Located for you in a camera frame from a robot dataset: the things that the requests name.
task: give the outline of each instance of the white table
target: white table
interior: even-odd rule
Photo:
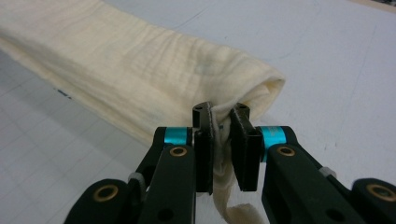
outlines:
[[[347,0],[107,2],[276,67],[287,84],[256,125],[292,127],[349,188],[363,177],[396,185],[396,14]],[[62,223],[92,182],[125,180],[146,151],[0,53],[0,223]],[[230,204],[264,214],[264,169],[260,190],[235,190]],[[196,222],[224,222],[210,197]]]

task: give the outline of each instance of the cream fabric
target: cream fabric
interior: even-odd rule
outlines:
[[[217,208],[229,222],[261,223],[248,205],[226,209],[228,112],[241,102],[261,115],[284,83],[275,69],[97,0],[0,0],[0,49],[147,146],[158,126],[191,126],[191,108],[211,101],[225,127],[216,129]]]

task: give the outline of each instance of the table surface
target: table surface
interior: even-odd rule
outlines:
[[[113,0],[151,23],[242,49],[287,83],[256,125],[288,125],[346,187],[396,185],[396,14],[347,0]],[[148,149],[0,52],[0,223],[62,223],[94,181],[125,180]],[[231,205],[258,192],[235,188]],[[224,223],[211,197],[196,223]]]

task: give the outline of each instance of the folded towel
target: folded towel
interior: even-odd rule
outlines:
[[[284,84],[275,69],[98,0],[0,0],[0,49],[147,146],[158,126],[191,126],[191,108],[210,101],[217,208],[229,222],[250,216],[226,209],[234,177],[218,124],[237,102],[261,115]]]

